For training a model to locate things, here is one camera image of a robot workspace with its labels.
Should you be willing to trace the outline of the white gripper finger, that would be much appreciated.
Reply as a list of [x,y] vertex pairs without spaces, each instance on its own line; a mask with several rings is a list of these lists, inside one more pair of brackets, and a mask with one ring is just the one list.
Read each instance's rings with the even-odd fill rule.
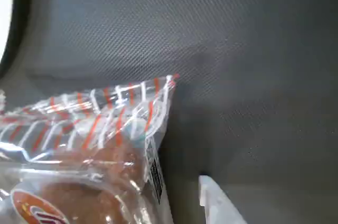
[[199,203],[204,208],[206,224],[247,224],[213,178],[200,175],[199,190]]

